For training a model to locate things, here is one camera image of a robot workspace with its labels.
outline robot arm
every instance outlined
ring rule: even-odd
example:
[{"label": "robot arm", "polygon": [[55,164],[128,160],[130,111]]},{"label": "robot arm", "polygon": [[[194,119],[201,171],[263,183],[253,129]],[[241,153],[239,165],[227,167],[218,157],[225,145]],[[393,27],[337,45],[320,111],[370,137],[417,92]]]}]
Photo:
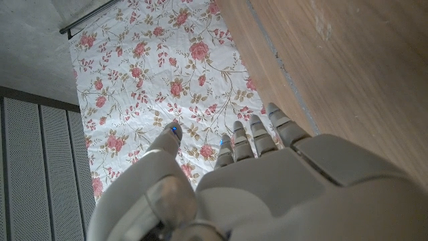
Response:
[{"label": "robot arm", "polygon": [[101,197],[88,240],[426,240],[428,197],[388,161],[332,135],[311,137],[276,105],[278,150],[250,118],[223,136],[215,170],[193,191],[175,161],[182,137],[167,125]]}]

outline wooden table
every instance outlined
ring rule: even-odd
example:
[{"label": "wooden table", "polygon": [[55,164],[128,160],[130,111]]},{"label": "wooden table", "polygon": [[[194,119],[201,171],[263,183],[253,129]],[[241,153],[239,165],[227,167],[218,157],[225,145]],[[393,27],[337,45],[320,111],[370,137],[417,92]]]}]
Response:
[{"label": "wooden table", "polygon": [[217,0],[264,103],[428,188],[428,2]]}]

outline floral fabric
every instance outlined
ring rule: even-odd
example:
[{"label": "floral fabric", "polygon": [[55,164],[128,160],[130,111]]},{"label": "floral fabric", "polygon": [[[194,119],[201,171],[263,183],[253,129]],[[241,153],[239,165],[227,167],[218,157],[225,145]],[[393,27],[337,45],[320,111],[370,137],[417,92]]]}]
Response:
[{"label": "floral fabric", "polygon": [[183,128],[177,162],[194,187],[234,121],[268,123],[213,1],[121,1],[70,51],[96,199],[171,121]]}]

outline perforated metal panel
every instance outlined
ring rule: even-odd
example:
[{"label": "perforated metal panel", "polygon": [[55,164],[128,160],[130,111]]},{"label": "perforated metal panel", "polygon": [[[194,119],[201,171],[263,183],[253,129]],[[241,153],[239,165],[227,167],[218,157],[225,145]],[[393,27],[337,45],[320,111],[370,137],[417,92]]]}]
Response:
[{"label": "perforated metal panel", "polygon": [[7,186],[12,240],[51,240],[39,109],[4,100]]},{"label": "perforated metal panel", "polygon": [[82,220],[65,110],[41,106],[55,240],[83,240]]},{"label": "perforated metal panel", "polygon": [[3,121],[1,121],[1,106],[0,106],[0,240],[6,240],[6,219],[5,219],[5,180],[3,177],[3,147],[1,130],[3,129]]},{"label": "perforated metal panel", "polygon": [[87,228],[95,208],[94,190],[90,176],[88,151],[83,132],[82,118],[80,113],[68,111],[70,134],[72,136],[72,147],[74,150],[74,163],[78,180],[82,218],[84,227]]}]

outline gray panel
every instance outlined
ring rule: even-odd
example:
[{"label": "gray panel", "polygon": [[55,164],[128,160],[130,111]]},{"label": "gray panel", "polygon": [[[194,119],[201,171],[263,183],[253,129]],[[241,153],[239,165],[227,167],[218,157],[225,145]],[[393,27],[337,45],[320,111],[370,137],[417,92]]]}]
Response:
[{"label": "gray panel", "polygon": [[334,135],[305,139],[296,143],[296,148],[345,187],[379,177],[407,177],[389,161]]},{"label": "gray panel", "polygon": [[5,98],[5,146],[12,240],[51,240],[36,104]]},{"label": "gray panel", "polygon": [[0,106],[0,240],[6,240],[6,219],[5,219],[5,195],[4,186],[5,180],[3,178],[3,146],[1,130],[3,129],[3,122],[1,121],[1,106]]},{"label": "gray panel", "polygon": [[40,108],[55,240],[83,240],[66,111]]},{"label": "gray panel", "polygon": [[70,125],[70,134],[72,136],[72,147],[79,187],[80,204],[82,208],[82,218],[86,229],[95,208],[94,190],[92,188],[92,179],[88,162],[88,151],[86,150],[86,142],[80,113],[69,111],[68,120]]}]

